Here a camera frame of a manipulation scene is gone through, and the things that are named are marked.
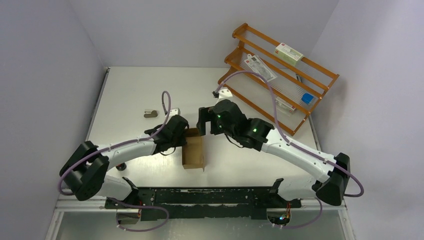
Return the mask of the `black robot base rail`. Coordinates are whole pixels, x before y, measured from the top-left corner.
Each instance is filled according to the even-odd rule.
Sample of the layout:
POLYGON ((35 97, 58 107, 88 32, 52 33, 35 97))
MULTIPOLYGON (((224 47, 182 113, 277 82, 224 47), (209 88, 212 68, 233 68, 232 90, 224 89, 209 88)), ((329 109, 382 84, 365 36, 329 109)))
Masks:
POLYGON ((270 209, 298 209, 300 199, 284 200, 271 186, 237 187, 139 187, 138 197, 130 201, 140 210, 140 221, 169 219, 241 218, 265 220, 270 209))

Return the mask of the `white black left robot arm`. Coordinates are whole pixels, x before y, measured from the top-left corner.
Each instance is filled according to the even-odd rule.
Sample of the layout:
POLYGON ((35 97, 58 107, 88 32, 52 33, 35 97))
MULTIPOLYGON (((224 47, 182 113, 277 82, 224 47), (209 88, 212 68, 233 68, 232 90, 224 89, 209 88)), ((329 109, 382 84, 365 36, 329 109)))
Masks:
POLYGON ((128 178, 110 176, 108 171, 136 158, 184 146, 187 143, 185 131, 188 126, 184 117, 174 115, 166 124, 146 130, 141 138, 104 148, 85 141, 60 170, 60 182, 70 189, 68 195, 75 196, 79 201, 103 196, 118 200, 126 208, 132 208, 139 200, 137 187, 128 178))

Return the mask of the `brown cardboard box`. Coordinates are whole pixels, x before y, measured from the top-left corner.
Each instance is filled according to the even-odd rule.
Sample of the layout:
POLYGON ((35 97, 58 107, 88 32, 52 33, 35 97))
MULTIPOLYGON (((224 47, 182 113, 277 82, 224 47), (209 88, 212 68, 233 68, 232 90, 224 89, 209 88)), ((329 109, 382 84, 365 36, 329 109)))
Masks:
POLYGON ((201 169, 205 171, 203 137, 197 128, 190 128, 185 133, 186 144, 182 147, 182 167, 186 170, 201 169))

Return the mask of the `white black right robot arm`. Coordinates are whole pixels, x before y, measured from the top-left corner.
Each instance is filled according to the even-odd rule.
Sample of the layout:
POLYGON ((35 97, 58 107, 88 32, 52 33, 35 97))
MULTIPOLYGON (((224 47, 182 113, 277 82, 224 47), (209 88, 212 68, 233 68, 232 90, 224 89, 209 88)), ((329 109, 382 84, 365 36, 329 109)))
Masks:
POLYGON ((342 204, 351 178, 348 155, 321 152, 290 137, 281 136, 273 124, 261 118, 246 117, 238 105, 229 99, 221 100, 214 106, 199 108, 196 127, 202 136, 206 134, 207 122, 210 123, 212 135, 224 134, 242 148, 274 155, 309 174, 299 180, 283 179, 278 188, 270 193, 270 202, 275 207, 303 198, 318 198, 332 206, 342 204))

